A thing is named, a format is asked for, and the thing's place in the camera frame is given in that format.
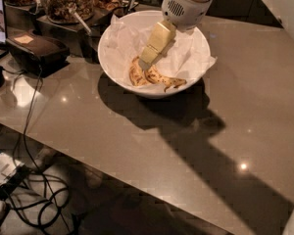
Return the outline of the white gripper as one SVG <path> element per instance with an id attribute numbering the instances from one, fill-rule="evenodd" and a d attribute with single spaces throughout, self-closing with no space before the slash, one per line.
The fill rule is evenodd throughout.
<path id="1" fill-rule="evenodd" d="M 163 0 L 164 20 L 154 25 L 150 37 L 139 56 L 138 64 L 150 69 L 164 50 L 173 42 L 178 30 L 195 27 L 206 15 L 212 0 Z"/>

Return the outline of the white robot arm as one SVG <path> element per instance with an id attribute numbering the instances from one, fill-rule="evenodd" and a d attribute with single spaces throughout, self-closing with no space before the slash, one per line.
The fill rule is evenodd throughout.
<path id="1" fill-rule="evenodd" d="M 214 0 L 209 14 L 215 69 L 144 103 L 213 193 L 183 189 L 186 234 L 294 234 L 294 43 L 262 0 Z"/>

